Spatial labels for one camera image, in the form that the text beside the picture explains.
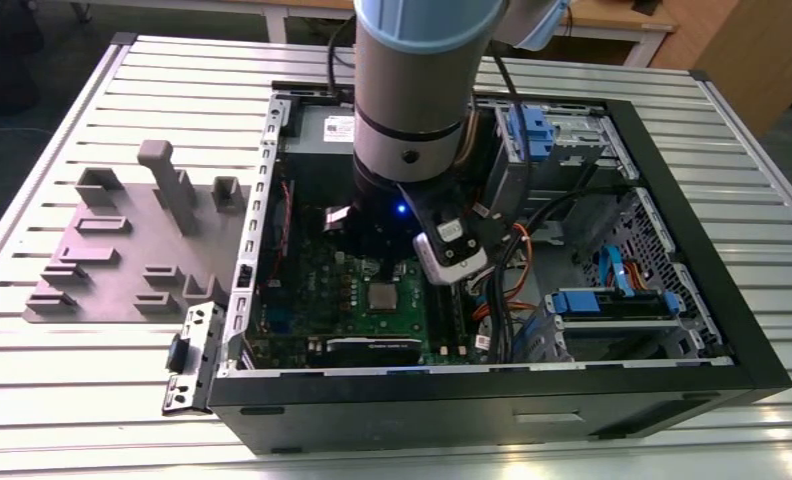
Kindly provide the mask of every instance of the cable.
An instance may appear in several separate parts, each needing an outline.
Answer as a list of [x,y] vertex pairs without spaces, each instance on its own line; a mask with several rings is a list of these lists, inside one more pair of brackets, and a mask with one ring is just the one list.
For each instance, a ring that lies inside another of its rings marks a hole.
[[[574,190],[572,192],[565,193],[564,195],[556,197],[553,200],[546,202],[544,206],[532,214],[529,220],[526,222],[525,230],[528,233],[533,232],[538,225],[544,223],[544,221],[549,218],[553,212],[566,205],[569,202],[577,200],[578,198],[588,196],[588,195],[601,195],[601,194],[620,194],[629,191],[630,187],[628,186],[609,186],[609,187],[593,187],[593,188],[584,188],[581,190]],[[517,249],[517,241],[518,237],[512,236],[505,245],[505,249],[502,255],[497,261],[496,268],[493,270],[493,275],[488,279],[485,285],[485,297],[488,298],[488,305],[490,305],[490,324],[501,325],[502,323],[509,324],[510,322],[505,319],[510,318],[506,304],[501,301],[502,298],[502,266],[508,264],[512,255],[514,254],[514,250]],[[490,331],[490,343],[494,343],[494,334],[498,335],[500,330],[496,329]]]
[[466,120],[466,133],[464,138],[464,146],[454,158],[452,164],[457,167],[466,162],[473,151],[473,143],[476,142],[476,130],[478,130],[478,110],[476,107],[476,96],[470,93],[470,118]]
[[[529,136],[526,135],[526,118],[524,116],[524,108],[522,108],[522,102],[520,99],[520,95],[517,94],[517,89],[514,88],[514,82],[512,81],[512,77],[508,73],[508,69],[505,68],[505,63],[502,63],[502,58],[500,58],[500,53],[497,51],[497,48],[494,46],[494,44],[490,44],[490,54],[493,56],[493,62],[497,64],[497,69],[500,70],[500,76],[502,77],[502,82],[505,83],[505,88],[508,89],[508,93],[509,93],[509,97],[512,99],[512,104],[514,106],[514,115],[517,118],[517,128],[520,130],[520,138],[522,140],[520,148],[522,149],[521,151],[521,159],[522,162],[525,163],[525,173],[524,176],[526,178],[526,181],[524,182],[524,191],[521,193],[521,201],[520,204],[522,205],[528,194],[529,194],[529,178],[532,178],[532,152],[529,151]],[[501,293],[501,289],[502,289],[502,267],[505,266],[505,264],[508,263],[508,258],[510,258],[512,253],[514,252],[514,245],[516,245],[516,240],[509,242],[509,246],[510,246],[510,251],[506,250],[508,255],[506,258],[502,262],[500,262],[497,268],[494,269],[493,275],[490,276],[490,279],[488,280],[488,287],[489,290],[494,291],[494,295],[492,297],[488,297],[488,305],[490,305],[490,318],[494,319],[496,318],[496,322],[498,324],[505,323],[506,325],[506,335],[509,335],[509,339],[512,337],[512,324],[508,321],[509,319],[509,313],[508,313],[508,308],[505,305],[505,301],[502,300],[502,295],[497,295],[497,293]],[[498,335],[498,329],[492,330],[492,343],[493,343],[493,336],[494,334]],[[508,351],[504,351],[504,358],[502,361],[505,361],[505,353],[510,353],[510,349]]]
[[54,135],[54,133],[51,133],[49,130],[43,130],[42,128],[30,128],[30,127],[0,128],[0,132],[39,132],[39,133],[45,133],[49,136]]
[[342,57],[340,57],[340,56],[336,54],[336,52],[333,53],[333,59],[334,59],[334,60],[337,61],[337,63],[338,63],[340,65],[342,65],[344,67],[348,67],[348,68],[354,68],[354,64],[353,64],[352,62],[348,62],[348,61],[342,60]]
[[342,22],[342,25],[340,25],[340,28],[336,29],[336,31],[330,35],[330,39],[327,40],[327,93],[340,101],[342,101],[341,92],[337,92],[337,85],[333,76],[333,59],[336,57],[337,37],[340,37],[342,32],[346,31],[348,26],[354,23],[356,18],[357,16],[352,15],[345,20],[345,22]]
[[526,199],[526,196],[529,194],[529,178],[532,178],[532,152],[529,151],[529,136],[526,135],[526,117],[524,116],[524,104],[520,99],[520,95],[517,94],[517,89],[514,88],[514,82],[512,82],[512,76],[508,74],[508,68],[505,68],[505,64],[502,63],[502,59],[500,58],[500,52],[497,52],[493,43],[490,44],[490,54],[493,55],[493,62],[497,64],[500,76],[502,77],[502,82],[505,83],[505,88],[508,89],[508,94],[512,98],[512,104],[514,105],[514,116],[517,117],[518,123],[517,129],[520,130],[520,138],[522,140],[522,145],[520,145],[520,148],[522,149],[522,162],[525,163],[526,167],[526,181],[524,182],[524,191],[521,194],[522,205],[522,201]]
[[[513,304],[526,305],[526,304],[521,304],[520,302],[510,302],[510,300],[517,296],[517,294],[520,293],[521,289],[524,288],[524,284],[526,282],[529,266],[532,265],[532,241],[529,239],[529,233],[526,232],[526,229],[522,227],[522,225],[516,223],[513,225],[513,227],[521,233],[520,239],[522,240],[524,245],[526,246],[526,259],[524,262],[524,269],[520,273],[520,278],[517,279],[514,286],[505,292],[504,297],[505,297],[505,301],[508,302],[508,305],[513,305]],[[488,315],[488,310],[489,310],[489,307],[488,307],[486,303],[480,305],[478,308],[476,309],[476,311],[473,312],[473,320],[481,320]]]

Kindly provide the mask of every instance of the black cable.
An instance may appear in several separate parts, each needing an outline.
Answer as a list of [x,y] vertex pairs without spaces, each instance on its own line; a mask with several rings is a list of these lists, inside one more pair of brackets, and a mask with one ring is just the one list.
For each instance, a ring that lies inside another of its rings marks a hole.
[[340,57],[340,56],[336,54],[336,52],[334,52],[334,54],[333,54],[333,59],[334,59],[334,60],[337,61],[337,63],[338,63],[340,65],[342,65],[344,67],[348,67],[348,68],[354,68],[354,64],[353,64],[352,62],[346,61],[346,60],[342,60],[342,57]]
[[[502,77],[502,82],[505,83],[505,88],[508,89],[508,94],[509,97],[512,99],[512,104],[513,104],[513,108],[514,108],[514,116],[517,118],[517,129],[520,131],[520,139],[521,139],[521,144],[520,149],[521,149],[521,159],[522,162],[525,163],[525,178],[526,181],[524,182],[524,191],[521,193],[521,197],[520,197],[520,205],[522,206],[525,204],[526,198],[529,196],[529,179],[532,178],[532,152],[529,151],[529,136],[526,134],[526,118],[524,116],[524,105],[522,105],[522,101],[520,99],[520,95],[517,94],[517,89],[514,88],[514,82],[512,81],[512,76],[508,73],[508,68],[505,68],[505,63],[502,63],[502,58],[500,58],[500,53],[497,51],[497,48],[494,46],[494,44],[490,44],[490,55],[493,55],[493,62],[497,64],[497,69],[500,70],[500,76]],[[494,291],[500,292],[500,295],[494,296],[494,302],[490,302],[490,299],[488,300],[488,306],[490,309],[490,313],[492,313],[492,318],[493,318],[493,313],[496,311],[496,316],[498,317],[498,322],[500,324],[505,324],[505,334],[508,335],[509,339],[512,338],[513,334],[513,327],[512,327],[512,323],[510,321],[508,321],[509,319],[509,312],[508,312],[508,305],[505,304],[505,297],[501,294],[502,292],[502,271],[505,269],[505,262],[502,262],[501,264],[497,265],[497,268],[494,268],[494,272],[493,272],[493,276],[492,276],[492,281],[488,282],[493,288]]]
[[[558,210],[558,208],[561,208],[562,206],[565,206],[569,202],[589,196],[589,195],[608,195],[608,194],[622,194],[626,193],[630,190],[632,187],[626,186],[626,185],[616,185],[616,186],[606,186],[606,187],[593,187],[593,188],[584,188],[581,190],[573,190],[568,193],[565,193],[564,195],[556,197],[553,200],[550,200],[549,202],[546,202],[544,204],[544,206],[532,214],[532,216],[529,217],[529,220],[526,221],[526,231],[529,233],[532,233],[534,231],[534,229],[546,221],[546,219],[550,217],[550,215],[553,214],[553,212],[556,212],[556,210]],[[502,253],[502,256],[500,257],[500,260],[497,262],[497,266],[493,269],[493,276],[488,281],[488,289],[492,290],[490,295],[496,296],[502,294],[502,271],[504,271],[504,267],[508,264],[509,259],[512,258],[512,255],[514,254],[514,250],[517,250],[517,242],[518,242],[518,238],[512,236],[512,238],[509,239],[506,245],[505,245],[505,251]],[[506,305],[502,305],[502,313],[505,313],[508,315],[508,308]],[[493,323],[493,317],[494,315],[498,315],[498,312],[494,312],[493,309],[490,309],[490,321]],[[508,317],[502,317],[500,316],[500,318],[497,319],[497,322],[502,322],[502,319],[508,318]],[[510,351],[508,352],[508,356],[513,357],[514,352]]]
[[352,15],[345,22],[342,22],[342,25],[334,30],[330,39],[327,40],[327,93],[340,101],[342,101],[341,92],[337,92],[337,82],[333,77],[333,59],[336,56],[337,38],[342,35],[342,32],[346,31],[349,25],[354,23],[356,18],[356,15]]

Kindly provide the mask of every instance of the aluminum workbench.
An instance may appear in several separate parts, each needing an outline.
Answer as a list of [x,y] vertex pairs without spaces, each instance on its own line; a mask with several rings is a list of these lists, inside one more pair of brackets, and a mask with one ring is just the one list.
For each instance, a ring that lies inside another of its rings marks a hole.
[[[712,85],[686,72],[506,63],[524,93],[634,104],[792,375],[792,188]],[[159,415],[177,326],[22,320],[82,169],[151,182],[135,151],[163,138],[193,183],[250,184],[271,80],[323,76],[321,47],[142,36],[107,49],[0,223],[0,475],[792,478],[792,389],[641,440],[254,458],[214,417]],[[504,90],[493,62],[477,82]]]

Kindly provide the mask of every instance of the floor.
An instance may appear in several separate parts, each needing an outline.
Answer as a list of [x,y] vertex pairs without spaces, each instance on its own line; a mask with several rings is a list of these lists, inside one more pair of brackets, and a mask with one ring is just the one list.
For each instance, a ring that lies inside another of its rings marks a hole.
[[[33,74],[41,99],[26,112],[0,116],[0,128],[30,127],[54,131],[114,32],[266,41],[265,22],[258,16],[93,6],[93,21],[79,25],[67,4],[38,3],[35,18],[43,32],[45,48],[25,58],[25,65]],[[323,44],[326,33],[326,26],[323,34],[315,33],[302,20],[289,19],[290,42]],[[0,217],[47,138],[49,135],[39,131],[0,132]],[[763,144],[792,182],[792,110],[780,118]]]

